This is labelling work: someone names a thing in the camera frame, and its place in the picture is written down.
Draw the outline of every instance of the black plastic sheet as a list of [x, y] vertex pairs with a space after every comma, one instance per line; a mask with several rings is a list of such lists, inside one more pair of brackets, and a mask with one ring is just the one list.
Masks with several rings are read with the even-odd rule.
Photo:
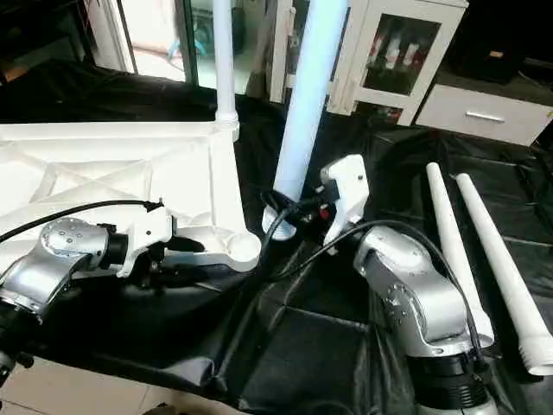
[[[0, 88], [1, 122], [213, 119], [214, 92], [162, 79], [50, 62]], [[272, 183], [283, 133], [281, 107], [237, 97], [235, 144], [246, 223], [258, 234], [261, 189]], [[518, 339], [451, 175], [466, 172], [503, 234], [553, 331], [553, 158], [531, 148], [440, 131], [375, 131], [363, 118], [326, 114], [308, 172], [346, 154], [365, 158], [366, 219], [408, 222], [439, 242], [425, 165], [448, 187], [485, 310], [497, 336], [493, 393], [501, 414], [553, 413], [553, 380], [529, 375]], [[192, 390], [245, 411], [289, 414], [414, 413], [404, 356], [380, 300], [344, 256], [324, 257], [294, 278], [315, 246], [275, 244], [258, 274], [223, 266], [191, 271], [171, 286], [80, 284], [58, 303], [33, 350], [46, 358], [160, 386]], [[247, 289], [241, 283], [250, 281]]]

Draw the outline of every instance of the white tapered pipe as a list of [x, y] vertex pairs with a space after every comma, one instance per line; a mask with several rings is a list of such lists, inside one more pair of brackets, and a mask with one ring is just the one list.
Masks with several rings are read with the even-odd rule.
[[234, 105], [231, 0], [213, 1], [213, 32], [217, 74], [215, 119], [222, 125], [235, 126], [238, 123], [238, 114]]
[[[348, 0], [309, 2], [274, 183], [274, 189], [292, 201], [298, 201], [302, 195], [348, 3]], [[270, 208], [265, 209], [265, 231], [274, 219], [275, 212]], [[293, 234], [294, 229], [284, 225], [277, 229], [275, 237], [286, 239]]]
[[453, 270], [459, 285], [467, 297], [468, 306], [474, 317], [476, 331], [478, 332], [482, 347], [493, 344], [493, 328], [490, 318], [482, 309], [478, 291], [474, 284], [473, 273], [468, 263], [465, 246], [459, 233], [459, 227], [455, 220], [448, 191], [443, 182], [440, 166], [429, 163], [426, 166], [426, 174], [429, 178], [430, 193], [434, 204], [435, 220], [438, 226], [443, 255]]
[[551, 375], [553, 374], [553, 336], [547, 330], [472, 180], [463, 173], [457, 176], [457, 184], [517, 330], [518, 351], [524, 365], [531, 374]]

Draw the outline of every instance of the tiled floor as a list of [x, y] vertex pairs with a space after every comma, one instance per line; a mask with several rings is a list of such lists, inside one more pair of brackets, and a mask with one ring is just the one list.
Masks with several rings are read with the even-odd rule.
[[191, 415], [239, 415], [228, 406], [191, 393], [35, 359], [17, 367], [0, 389], [2, 415], [139, 415], [165, 402]]

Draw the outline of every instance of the white cabinet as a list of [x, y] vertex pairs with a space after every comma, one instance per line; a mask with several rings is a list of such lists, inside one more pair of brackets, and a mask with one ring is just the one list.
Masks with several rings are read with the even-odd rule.
[[545, 129], [552, 116], [553, 105], [436, 84], [416, 123], [508, 143], [530, 145]]
[[[294, 85], [308, 3], [278, 2], [272, 101], [283, 102]], [[359, 103], [382, 105], [410, 125], [466, 7], [464, 0], [350, 0], [327, 110], [349, 115]]]

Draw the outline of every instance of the black connector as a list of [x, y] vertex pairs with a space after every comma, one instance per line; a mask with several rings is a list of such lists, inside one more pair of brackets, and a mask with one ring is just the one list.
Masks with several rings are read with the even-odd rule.
[[428, 408], [459, 410], [488, 401], [489, 366], [475, 353], [443, 357], [409, 357], [415, 401]]

